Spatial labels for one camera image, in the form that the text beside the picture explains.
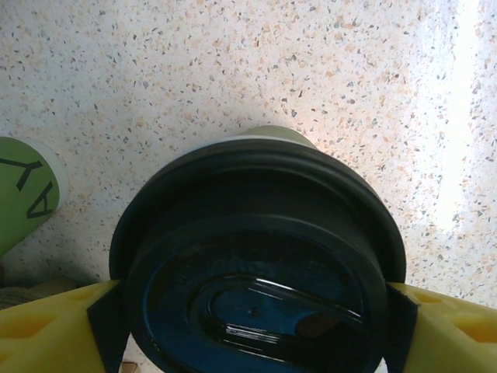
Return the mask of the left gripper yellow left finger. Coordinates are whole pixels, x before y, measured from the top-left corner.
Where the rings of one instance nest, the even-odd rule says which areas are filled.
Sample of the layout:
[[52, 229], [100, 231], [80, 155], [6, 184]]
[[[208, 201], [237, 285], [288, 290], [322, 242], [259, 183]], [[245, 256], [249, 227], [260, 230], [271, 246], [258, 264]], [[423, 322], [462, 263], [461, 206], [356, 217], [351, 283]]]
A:
[[3, 372], [121, 372], [130, 330], [122, 285], [69, 279], [1, 290]]

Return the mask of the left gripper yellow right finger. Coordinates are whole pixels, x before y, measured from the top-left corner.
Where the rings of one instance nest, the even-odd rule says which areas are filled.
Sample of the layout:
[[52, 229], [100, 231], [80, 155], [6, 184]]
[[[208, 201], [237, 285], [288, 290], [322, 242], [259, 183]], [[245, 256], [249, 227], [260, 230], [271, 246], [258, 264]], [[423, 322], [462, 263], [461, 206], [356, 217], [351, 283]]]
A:
[[407, 284], [388, 285], [389, 372], [495, 372], [496, 310]]

